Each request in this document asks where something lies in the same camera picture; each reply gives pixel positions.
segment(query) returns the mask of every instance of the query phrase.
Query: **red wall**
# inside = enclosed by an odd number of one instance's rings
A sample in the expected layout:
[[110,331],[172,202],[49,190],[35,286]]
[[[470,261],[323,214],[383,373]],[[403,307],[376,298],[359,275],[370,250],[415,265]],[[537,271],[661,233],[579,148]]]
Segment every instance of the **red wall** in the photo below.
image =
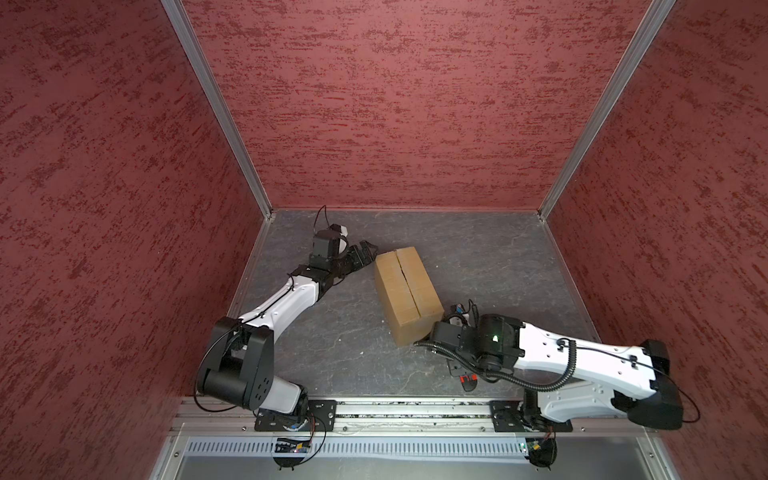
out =
[[685,478],[768,471],[766,25],[678,0],[549,218],[602,339],[670,347],[703,412],[666,437]]
[[3,2],[0,78],[0,478],[144,480],[260,213],[160,2]]
[[277,207],[536,209],[648,0],[189,0]]

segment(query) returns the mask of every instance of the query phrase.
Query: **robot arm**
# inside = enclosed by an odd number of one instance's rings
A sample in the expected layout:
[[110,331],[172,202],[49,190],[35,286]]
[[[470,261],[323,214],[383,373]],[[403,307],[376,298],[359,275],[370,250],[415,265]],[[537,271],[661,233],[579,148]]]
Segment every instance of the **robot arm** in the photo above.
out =
[[336,224],[315,233],[307,265],[299,265],[256,309],[216,323],[197,371],[197,391],[249,410],[269,409],[297,418],[306,414],[306,392],[274,376],[274,343],[335,281],[376,258],[375,245],[362,241],[350,246],[346,234],[346,228]]
[[[462,316],[463,325],[436,323],[430,339],[416,345],[447,357],[452,375],[503,379],[522,386],[521,415],[534,429],[601,415],[626,415],[653,429],[682,426],[683,406],[669,377],[670,361],[662,342],[604,345],[507,316],[486,314],[477,319],[477,326],[468,324],[467,314]],[[534,384],[513,376],[513,369],[561,376],[549,384]],[[581,381],[568,382],[571,378]]]

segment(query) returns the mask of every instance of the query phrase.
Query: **black cable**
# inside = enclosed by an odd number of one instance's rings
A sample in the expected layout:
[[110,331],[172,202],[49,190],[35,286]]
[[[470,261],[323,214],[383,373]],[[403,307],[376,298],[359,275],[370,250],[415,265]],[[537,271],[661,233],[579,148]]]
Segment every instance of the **black cable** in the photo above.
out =
[[478,312],[477,303],[475,303],[472,299],[469,299],[468,307],[469,311],[472,312],[472,318],[475,320],[474,324],[477,326],[478,323],[480,323],[480,313]]
[[[286,291],[285,291],[285,293],[283,293],[283,295],[280,295],[280,296],[277,298],[277,300],[275,300],[275,301],[274,301],[274,302],[272,302],[272,303],[271,303],[271,304],[270,304],[270,305],[269,305],[267,308],[265,308],[265,309],[264,309],[264,311],[263,311],[262,313],[260,313],[259,315],[256,315],[256,316],[255,316],[253,319],[257,319],[257,318],[261,318],[261,317],[263,317],[263,316],[264,316],[264,314],[265,314],[267,311],[269,311],[269,309],[270,309],[270,308],[272,308],[272,306],[273,306],[275,303],[279,302],[279,301],[280,301],[280,299],[282,299],[282,298],[283,298],[285,295],[287,295],[287,294],[288,294],[288,292],[291,292],[291,291],[293,291],[293,288],[295,287],[295,285],[296,285],[296,282],[293,280],[293,275],[291,275],[290,273],[288,273],[288,276],[290,277],[290,288],[289,288],[288,290],[286,290]],[[243,323],[242,321],[235,323],[235,324],[232,326],[232,328],[230,328],[229,330],[227,330],[227,331],[226,331],[226,332],[225,332],[225,333],[224,333],[222,336],[220,336],[219,338],[217,338],[217,339],[216,339],[216,341],[215,341],[215,342],[213,342],[213,343],[210,345],[210,347],[208,348],[208,351],[207,351],[207,352],[205,352],[205,355],[203,355],[203,359],[200,361],[200,365],[199,365],[199,366],[197,366],[197,371],[198,371],[198,372],[199,372],[199,371],[200,371],[200,369],[203,367],[203,363],[205,363],[205,359],[206,359],[206,358],[208,358],[208,355],[210,355],[210,352],[211,352],[211,350],[213,350],[213,349],[214,349],[214,347],[215,347],[215,346],[216,346],[216,345],[217,345],[217,344],[218,344],[218,343],[221,341],[221,339],[222,339],[222,338],[224,338],[225,336],[227,336],[227,335],[229,335],[230,333],[232,333],[232,332],[233,332],[233,331],[234,331],[234,330],[235,330],[235,329],[236,329],[238,326],[240,326],[242,323]],[[232,338],[232,340],[231,340],[231,341],[229,341],[229,343],[227,344],[227,347],[224,349],[224,352],[225,352],[225,353],[226,353],[226,352],[227,352],[227,350],[228,350],[228,349],[229,349],[229,348],[232,346],[232,343],[234,342],[235,338],[237,338],[237,335],[235,335],[235,336]],[[200,404],[200,402],[197,400],[197,377],[196,377],[196,376],[195,376],[194,384],[193,384],[193,386],[192,386],[192,399],[194,400],[194,403],[195,403],[195,405],[197,405],[197,406],[200,408],[200,410],[203,410],[204,412],[209,412],[209,413],[226,412],[227,410],[231,410],[231,409],[235,409],[235,408],[237,408],[237,405],[233,405],[233,406],[231,406],[231,407],[227,407],[227,408],[225,408],[225,409],[221,409],[221,410],[211,410],[211,409],[207,409],[207,408],[203,407],[203,406]]]
[[[201,368],[203,368],[203,363],[205,363],[205,359],[206,359],[206,358],[208,358],[208,354],[210,354],[210,351],[214,349],[214,347],[216,346],[216,344],[217,344],[217,343],[219,343],[219,342],[221,341],[221,339],[222,339],[222,338],[224,338],[225,336],[227,336],[227,335],[229,335],[230,333],[232,333],[232,332],[233,332],[233,331],[234,331],[234,330],[235,330],[235,329],[236,329],[236,328],[237,328],[237,327],[238,327],[238,326],[239,326],[241,323],[242,323],[242,322],[237,322],[237,323],[235,323],[235,324],[232,326],[232,328],[230,328],[229,330],[227,330],[226,332],[224,332],[224,334],[223,334],[222,336],[220,336],[219,338],[217,338],[217,339],[216,339],[216,341],[215,341],[215,342],[213,342],[213,343],[210,345],[210,348],[208,348],[208,351],[207,351],[207,352],[205,352],[205,355],[203,355],[203,359],[200,361],[200,365],[199,365],[199,366],[197,366],[197,372],[199,372],[199,371],[200,371],[200,369],[201,369]],[[194,384],[193,384],[193,386],[192,386],[192,399],[194,399],[194,403],[195,403],[195,405],[197,405],[197,406],[200,408],[200,410],[203,410],[204,412],[209,412],[209,413],[226,412],[227,410],[231,410],[231,409],[234,409],[234,408],[236,408],[236,407],[237,407],[237,405],[232,405],[231,407],[227,407],[227,408],[225,408],[225,409],[221,409],[221,410],[211,410],[211,409],[207,409],[207,408],[205,408],[204,406],[202,406],[202,405],[200,404],[200,402],[198,402],[198,401],[197,401],[197,376],[195,376]]]
[[315,417],[315,415],[312,415],[312,418],[313,418],[313,422],[314,422],[314,419],[317,419],[317,420],[319,420],[319,422],[320,422],[320,423],[322,423],[322,424],[323,424],[323,442],[320,444],[320,447],[319,447],[317,450],[315,450],[315,451],[313,452],[313,454],[312,454],[312,455],[310,455],[309,457],[305,458],[305,459],[304,459],[304,460],[302,460],[302,461],[301,461],[301,462],[300,462],[298,465],[296,465],[297,467],[298,467],[299,465],[304,465],[304,464],[305,464],[305,463],[307,463],[309,460],[312,460],[312,458],[314,458],[314,456],[315,456],[315,455],[317,455],[317,452],[319,452],[320,450],[322,450],[322,449],[323,449],[323,445],[325,445],[325,444],[326,444],[326,437],[328,436],[328,427],[326,426],[326,423],[325,423],[325,422],[323,421],[323,419],[321,419],[320,417]]
[[694,408],[696,409],[696,418],[695,418],[695,419],[693,419],[693,420],[683,420],[683,423],[696,423],[696,422],[698,422],[699,420],[701,420],[701,410],[699,410],[699,406],[696,404],[696,402],[694,402],[694,399],[692,399],[692,398],[690,397],[690,395],[688,395],[687,393],[685,393],[685,392],[683,391],[683,389],[682,389],[682,388],[680,388],[680,387],[679,387],[679,386],[678,386],[678,385],[675,383],[675,381],[674,381],[674,380],[672,380],[672,377],[670,377],[670,376],[669,376],[669,375],[668,375],[668,374],[667,374],[665,371],[663,371],[663,370],[659,370],[658,368],[656,368],[656,367],[654,367],[654,366],[651,366],[651,365],[646,365],[645,363],[640,363],[640,362],[638,362],[638,361],[636,361],[636,360],[625,359],[625,358],[624,358],[623,356],[621,356],[621,355],[615,355],[615,354],[613,354],[613,353],[611,353],[611,352],[605,352],[604,350],[600,350],[600,349],[594,349],[594,348],[592,348],[592,347],[590,347],[590,346],[577,346],[577,347],[576,347],[576,350],[591,350],[591,351],[593,351],[593,352],[602,353],[602,354],[604,354],[604,355],[612,356],[612,357],[614,357],[614,358],[617,358],[617,359],[619,359],[619,360],[624,360],[625,362],[635,363],[635,364],[637,364],[637,365],[641,365],[641,366],[644,366],[644,367],[645,367],[645,368],[647,368],[647,369],[651,369],[651,370],[653,370],[653,371],[655,371],[655,372],[657,372],[657,373],[660,373],[661,375],[663,375],[663,376],[667,377],[667,378],[669,379],[669,381],[670,381],[670,382],[672,382],[672,385],[674,385],[674,386],[675,386],[675,388],[677,389],[677,391],[678,391],[678,392],[680,392],[680,393],[682,393],[682,394],[683,394],[683,396],[684,396],[685,398],[687,398],[687,399],[688,399],[688,402],[690,402],[690,404],[691,404],[692,406],[694,406]]
[[312,224],[312,231],[313,231],[314,233],[317,233],[317,229],[316,229],[316,227],[317,227],[317,217],[319,217],[319,216],[320,216],[320,212],[321,212],[321,211],[323,211],[323,209],[325,209],[325,211],[326,211],[326,225],[328,225],[328,228],[330,228],[330,227],[331,227],[331,223],[328,221],[328,207],[327,207],[327,206],[325,206],[325,205],[323,205],[323,206],[322,206],[322,207],[320,207],[320,209],[317,211],[317,215],[315,215],[315,223],[313,223],[313,224]]
[[554,463],[554,456],[558,454],[558,433],[552,429],[552,438],[550,439],[552,441],[552,458],[549,459],[549,465],[550,467]]
[[427,346],[432,350],[434,350],[436,353],[441,353],[443,356],[447,356],[461,363],[464,368],[466,368],[467,370],[469,370],[470,372],[476,375],[495,377],[497,379],[506,380],[507,382],[514,383],[515,385],[521,386],[524,389],[533,390],[535,392],[553,392],[557,389],[560,389],[574,375],[574,371],[576,370],[576,348],[575,348],[576,341],[575,340],[568,340],[568,366],[566,366],[565,372],[563,372],[563,374],[560,375],[560,378],[556,379],[554,382],[543,383],[543,384],[527,382],[523,379],[519,379],[516,376],[513,376],[506,372],[495,372],[492,370],[480,369],[476,365],[473,365],[464,357],[454,352],[453,350],[446,348],[443,345],[440,345],[439,343],[436,343],[436,342],[421,340],[421,341],[415,342],[413,345]]
[[264,310],[262,310],[262,311],[261,311],[261,313],[259,313],[258,315],[256,315],[256,316],[253,318],[253,320],[255,320],[255,319],[257,319],[257,318],[262,318],[262,317],[264,317],[264,315],[265,315],[265,314],[266,314],[266,313],[267,313],[267,312],[270,310],[270,308],[272,308],[272,306],[273,306],[275,303],[279,302],[279,301],[280,301],[280,299],[282,299],[282,298],[283,298],[285,295],[287,295],[287,294],[288,294],[288,292],[293,292],[293,288],[295,287],[295,285],[296,285],[296,282],[293,280],[293,275],[291,275],[290,273],[288,273],[287,275],[288,275],[288,277],[290,277],[290,288],[289,288],[288,290],[286,290],[285,292],[283,292],[283,295],[280,295],[280,296],[278,296],[278,297],[277,297],[277,300],[275,300],[274,302],[270,303],[270,305],[269,305],[267,308],[265,308]]
[[477,376],[478,376],[480,379],[482,379],[482,381],[483,381],[483,382],[487,382],[487,383],[496,383],[496,382],[498,382],[499,380],[501,380],[501,379],[493,379],[493,380],[491,380],[491,379],[490,379],[490,378],[488,378],[487,376],[483,376],[483,375],[480,375],[479,373],[476,373],[476,375],[477,375]]

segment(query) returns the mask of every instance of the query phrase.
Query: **cardboard box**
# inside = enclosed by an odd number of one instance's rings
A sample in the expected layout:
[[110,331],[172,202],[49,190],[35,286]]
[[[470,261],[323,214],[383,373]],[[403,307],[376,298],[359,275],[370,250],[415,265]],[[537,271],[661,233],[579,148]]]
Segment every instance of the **cardboard box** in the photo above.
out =
[[405,346],[427,336],[444,311],[416,248],[379,254],[374,274],[395,344]]

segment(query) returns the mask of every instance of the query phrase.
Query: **gray stone floor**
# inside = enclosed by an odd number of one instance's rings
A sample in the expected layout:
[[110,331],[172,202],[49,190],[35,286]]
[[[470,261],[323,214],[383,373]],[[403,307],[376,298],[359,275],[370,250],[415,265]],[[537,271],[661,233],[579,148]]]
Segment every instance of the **gray stone floor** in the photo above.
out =
[[[443,305],[473,299],[480,313],[515,316],[541,328],[597,340],[578,314],[534,214],[330,211],[353,243],[380,252],[416,247]],[[279,211],[270,226],[245,309],[251,310],[306,263],[313,211]],[[325,226],[322,215],[318,224]],[[384,320],[373,267],[355,272],[305,311],[276,343],[275,374],[314,396],[461,396],[445,359],[426,349],[398,348]],[[550,374],[522,378],[545,381]],[[506,382],[480,382],[473,396],[519,397]]]

